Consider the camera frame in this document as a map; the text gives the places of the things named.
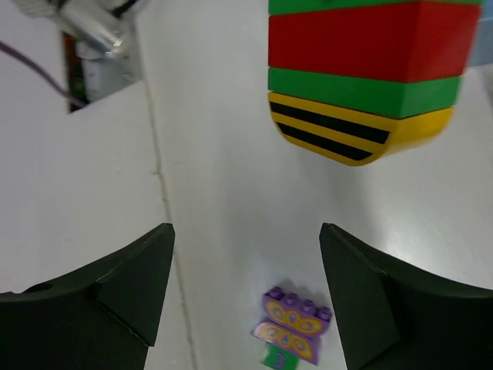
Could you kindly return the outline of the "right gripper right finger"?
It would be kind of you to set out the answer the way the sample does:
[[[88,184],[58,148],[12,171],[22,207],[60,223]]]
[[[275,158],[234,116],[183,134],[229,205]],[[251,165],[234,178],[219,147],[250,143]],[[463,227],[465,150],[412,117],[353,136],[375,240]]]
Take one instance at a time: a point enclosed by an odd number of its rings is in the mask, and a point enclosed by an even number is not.
[[[349,369],[490,369],[492,292],[432,274],[335,224],[320,249]]]

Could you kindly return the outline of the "striped red green lego stack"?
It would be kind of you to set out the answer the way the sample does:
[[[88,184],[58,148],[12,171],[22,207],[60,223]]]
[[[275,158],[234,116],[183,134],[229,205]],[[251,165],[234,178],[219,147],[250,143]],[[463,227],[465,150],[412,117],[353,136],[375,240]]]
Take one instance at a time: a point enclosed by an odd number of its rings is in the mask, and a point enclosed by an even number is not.
[[[268,101],[289,143],[358,167],[448,125],[480,1],[271,1]]]

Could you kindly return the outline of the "purple butterfly lego brick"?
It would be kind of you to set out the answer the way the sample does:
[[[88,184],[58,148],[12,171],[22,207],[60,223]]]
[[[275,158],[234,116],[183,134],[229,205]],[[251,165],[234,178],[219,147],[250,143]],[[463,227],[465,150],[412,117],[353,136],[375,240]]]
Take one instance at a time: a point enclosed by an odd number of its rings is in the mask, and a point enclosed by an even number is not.
[[[330,327],[332,310],[279,286],[263,294],[265,317],[251,335],[312,365],[319,364],[321,336]]]

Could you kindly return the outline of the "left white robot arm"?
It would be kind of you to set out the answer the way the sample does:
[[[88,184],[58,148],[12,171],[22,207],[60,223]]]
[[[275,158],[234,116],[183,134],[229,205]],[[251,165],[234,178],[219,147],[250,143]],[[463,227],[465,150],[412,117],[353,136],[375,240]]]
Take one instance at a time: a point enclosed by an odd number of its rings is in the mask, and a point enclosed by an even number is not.
[[[46,18],[107,59],[121,59],[133,39],[125,17],[136,1],[15,1],[30,18]]]

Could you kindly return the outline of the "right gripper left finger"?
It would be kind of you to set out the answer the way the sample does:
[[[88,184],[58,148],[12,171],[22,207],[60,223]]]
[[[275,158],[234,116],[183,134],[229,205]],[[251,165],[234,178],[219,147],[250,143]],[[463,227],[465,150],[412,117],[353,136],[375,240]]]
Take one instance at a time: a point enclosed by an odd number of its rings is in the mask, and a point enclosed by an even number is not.
[[[156,343],[175,231],[128,246],[22,293],[1,295],[3,369],[142,369]]]

